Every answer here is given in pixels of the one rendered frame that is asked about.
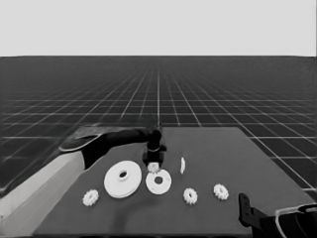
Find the white round carrier wide hole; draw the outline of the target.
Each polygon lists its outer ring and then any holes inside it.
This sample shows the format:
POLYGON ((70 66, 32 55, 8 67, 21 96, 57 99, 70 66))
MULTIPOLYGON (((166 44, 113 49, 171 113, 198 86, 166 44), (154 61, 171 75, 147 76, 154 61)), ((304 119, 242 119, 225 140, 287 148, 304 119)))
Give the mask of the white round carrier wide hole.
POLYGON ((148 173, 146 177, 146 186, 148 190, 156 195, 161 195, 169 191, 171 187, 171 175, 166 170, 160 170, 158 173, 148 173))

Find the large thick white disc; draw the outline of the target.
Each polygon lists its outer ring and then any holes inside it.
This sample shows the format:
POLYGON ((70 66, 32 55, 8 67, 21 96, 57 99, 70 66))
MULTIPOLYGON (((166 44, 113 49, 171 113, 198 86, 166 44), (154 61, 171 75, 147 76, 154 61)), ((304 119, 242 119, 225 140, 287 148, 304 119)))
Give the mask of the large thick white disc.
POLYGON ((104 187, 111 197, 125 198, 139 188, 141 181, 141 167, 133 161, 122 161, 107 171, 104 187))

